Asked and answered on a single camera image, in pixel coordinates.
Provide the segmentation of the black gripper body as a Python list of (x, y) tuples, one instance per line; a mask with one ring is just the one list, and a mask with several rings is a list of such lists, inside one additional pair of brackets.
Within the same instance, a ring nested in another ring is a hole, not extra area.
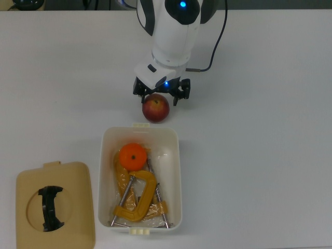
[(179, 87), (179, 80), (180, 80), (179, 77), (173, 79), (167, 79), (166, 77), (163, 77), (155, 84), (155, 86), (152, 89), (150, 89), (149, 94), (171, 93), (171, 91)]

